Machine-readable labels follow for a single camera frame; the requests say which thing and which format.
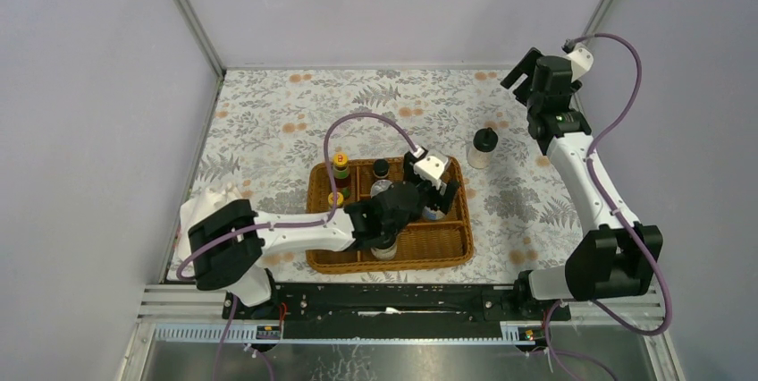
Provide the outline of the small dark spice jar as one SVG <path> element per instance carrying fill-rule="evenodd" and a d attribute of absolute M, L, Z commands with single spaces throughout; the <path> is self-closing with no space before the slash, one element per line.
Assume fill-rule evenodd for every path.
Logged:
<path fill-rule="evenodd" d="M 390 172 L 390 164 L 385 158 L 378 158 L 373 162 L 372 174 L 374 181 L 387 180 Z"/>

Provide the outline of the silver lid shaker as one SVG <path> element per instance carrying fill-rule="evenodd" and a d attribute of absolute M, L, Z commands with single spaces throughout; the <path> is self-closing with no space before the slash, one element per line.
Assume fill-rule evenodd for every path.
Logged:
<path fill-rule="evenodd" d="M 424 206 L 422 217 L 429 222 L 442 221 L 448 214 L 437 206 Z"/>

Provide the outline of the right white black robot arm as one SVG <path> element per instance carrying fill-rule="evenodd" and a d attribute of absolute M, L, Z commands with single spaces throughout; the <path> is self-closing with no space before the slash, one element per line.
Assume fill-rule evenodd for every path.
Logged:
<path fill-rule="evenodd" d="M 648 258 L 661 252 L 660 229 L 628 208 L 591 150 L 588 121 L 570 105 L 593 62 L 583 45 L 564 56 L 532 47 L 501 81 L 526 108 L 528 132 L 558 171 L 584 234 L 564 264 L 519 273 L 512 306 L 526 320 L 543 314 L 548 301 L 646 293 L 653 279 Z"/>

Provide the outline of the black spout seed bottle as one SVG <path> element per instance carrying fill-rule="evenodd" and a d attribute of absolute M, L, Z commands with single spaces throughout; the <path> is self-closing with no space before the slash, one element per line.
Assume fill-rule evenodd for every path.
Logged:
<path fill-rule="evenodd" d="M 467 153 L 468 164 L 475 169 L 487 168 L 492 162 L 498 142 L 499 136 L 492 127 L 477 130 Z"/>

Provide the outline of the black cap white jar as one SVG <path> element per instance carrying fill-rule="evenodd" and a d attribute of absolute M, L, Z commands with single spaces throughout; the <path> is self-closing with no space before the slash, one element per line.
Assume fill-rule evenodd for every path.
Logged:
<path fill-rule="evenodd" d="M 383 235 L 375 240 L 370 251 L 378 260 L 392 260 L 397 253 L 397 236 Z"/>

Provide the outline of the yellow cap sauce bottle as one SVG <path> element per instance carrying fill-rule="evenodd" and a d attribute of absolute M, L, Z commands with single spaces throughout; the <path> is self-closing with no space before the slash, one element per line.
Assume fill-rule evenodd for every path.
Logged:
<path fill-rule="evenodd" d="M 343 152 L 337 152 L 332 158 L 332 171 L 336 189 L 341 191 L 345 199 L 350 197 L 350 167 L 349 158 Z"/>
<path fill-rule="evenodd" d="M 341 191 L 330 192 L 327 196 L 327 207 L 331 212 L 336 212 L 344 207 L 345 198 Z"/>

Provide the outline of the blue label shaker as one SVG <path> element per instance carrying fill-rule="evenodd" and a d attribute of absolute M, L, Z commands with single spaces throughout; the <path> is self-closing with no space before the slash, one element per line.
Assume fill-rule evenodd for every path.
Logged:
<path fill-rule="evenodd" d="M 370 189 L 370 197 L 371 198 L 376 197 L 380 193 L 387 191 L 392 185 L 393 185 L 393 182 L 386 179 L 382 179 L 382 180 L 378 180 L 374 182 Z"/>

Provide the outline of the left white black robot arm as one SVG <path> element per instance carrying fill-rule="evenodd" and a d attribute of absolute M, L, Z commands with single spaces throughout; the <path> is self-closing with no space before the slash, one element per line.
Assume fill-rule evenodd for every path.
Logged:
<path fill-rule="evenodd" d="M 224 290 L 257 319 L 276 311 L 274 279 L 257 262 L 269 253 L 370 249 L 387 256 L 424 209 L 449 212 L 459 184 L 443 176 L 451 159 L 421 149 L 403 159 L 403 178 L 369 199 L 303 215 L 256 211 L 247 199 L 213 207 L 187 231 L 190 254 L 176 275 L 202 292 Z"/>

